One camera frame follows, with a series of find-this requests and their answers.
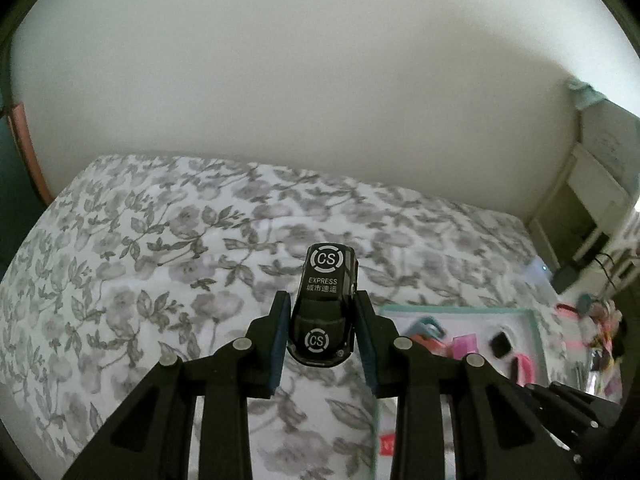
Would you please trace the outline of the black toy express car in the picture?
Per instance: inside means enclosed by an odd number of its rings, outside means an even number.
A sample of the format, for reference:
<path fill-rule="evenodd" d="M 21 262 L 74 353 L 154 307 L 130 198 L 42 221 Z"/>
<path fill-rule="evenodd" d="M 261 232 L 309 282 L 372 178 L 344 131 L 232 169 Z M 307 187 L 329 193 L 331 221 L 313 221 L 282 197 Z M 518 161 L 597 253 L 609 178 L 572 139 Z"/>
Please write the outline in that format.
<path fill-rule="evenodd" d="M 354 350 L 358 262 L 345 245 L 308 248 L 288 328 L 288 352 L 309 367 L 342 364 Z"/>

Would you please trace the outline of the pink smartwatch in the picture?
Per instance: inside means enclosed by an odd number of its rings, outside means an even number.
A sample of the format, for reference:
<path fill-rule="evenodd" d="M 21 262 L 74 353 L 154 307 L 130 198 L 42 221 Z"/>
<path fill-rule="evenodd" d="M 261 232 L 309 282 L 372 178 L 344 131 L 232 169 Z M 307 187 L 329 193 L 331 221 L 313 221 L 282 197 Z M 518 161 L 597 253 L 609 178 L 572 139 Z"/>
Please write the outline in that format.
<path fill-rule="evenodd" d="M 536 382 L 536 366 L 529 356 L 514 354 L 510 364 L 510 378 L 521 387 Z"/>

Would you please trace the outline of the teal rimmed white tray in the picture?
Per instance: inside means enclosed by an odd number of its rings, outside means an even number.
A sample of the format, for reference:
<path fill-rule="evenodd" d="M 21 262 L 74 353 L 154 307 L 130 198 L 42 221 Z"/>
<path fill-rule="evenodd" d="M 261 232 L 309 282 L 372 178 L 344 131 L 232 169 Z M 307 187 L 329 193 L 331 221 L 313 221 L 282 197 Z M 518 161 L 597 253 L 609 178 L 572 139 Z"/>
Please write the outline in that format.
<path fill-rule="evenodd" d="M 381 309 L 381 315 L 394 322 L 401 336 L 416 336 L 414 339 L 438 356 L 462 360 L 475 351 L 498 373 L 520 386 L 548 386 L 547 360 L 532 310 L 387 306 Z M 508 348 L 504 356 L 501 350 L 494 349 L 500 342 Z M 450 402 L 448 396 L 440 396 L 445 479 L 456 478 Z M 378 401 L 372 479 L 390 479 L 396 415 L 397 398 Z"/>

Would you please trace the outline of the grey floral bed blanket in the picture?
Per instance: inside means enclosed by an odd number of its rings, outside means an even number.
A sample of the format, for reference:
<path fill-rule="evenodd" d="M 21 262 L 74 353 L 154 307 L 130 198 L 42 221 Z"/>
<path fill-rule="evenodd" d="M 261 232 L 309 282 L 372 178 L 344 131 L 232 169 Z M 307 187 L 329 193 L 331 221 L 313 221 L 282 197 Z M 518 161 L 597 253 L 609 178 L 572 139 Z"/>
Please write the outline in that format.
<path fill-rule="evenodd" d="M 307 248 L 348 245 L 375 306 L 531 308 L 565 353 L 535 251 L 510 214 L 309 170 L 102 156 L 70 182 L 1 282 L 1 416 L 61 478 L 156 363 L 208 356 L 295 292 Z"/>

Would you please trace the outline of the white bedside shelf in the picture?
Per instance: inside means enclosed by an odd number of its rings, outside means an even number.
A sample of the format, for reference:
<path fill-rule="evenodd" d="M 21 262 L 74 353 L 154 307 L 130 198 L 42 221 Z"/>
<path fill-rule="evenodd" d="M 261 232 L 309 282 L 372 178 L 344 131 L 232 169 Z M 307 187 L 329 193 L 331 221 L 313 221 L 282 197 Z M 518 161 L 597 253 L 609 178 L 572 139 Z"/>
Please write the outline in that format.
<path fill-rule="evenodd" d="M 639 118 L 585 81 L 566 86 L 577 141 L 528 229 L 556 292 L 617 288 L 639 272 Z"/>

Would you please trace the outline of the dark teal cabinet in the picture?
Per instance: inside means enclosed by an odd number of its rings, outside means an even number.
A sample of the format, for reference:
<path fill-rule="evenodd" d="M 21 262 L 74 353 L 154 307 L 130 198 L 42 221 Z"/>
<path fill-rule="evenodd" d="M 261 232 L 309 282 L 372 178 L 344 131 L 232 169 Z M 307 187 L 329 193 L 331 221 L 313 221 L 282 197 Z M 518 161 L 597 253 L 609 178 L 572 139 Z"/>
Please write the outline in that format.
<path fill-rule="evenodd" d="M 23 103 L 1 109 L 1 274 L 53 197 L 44 180 Z"/>

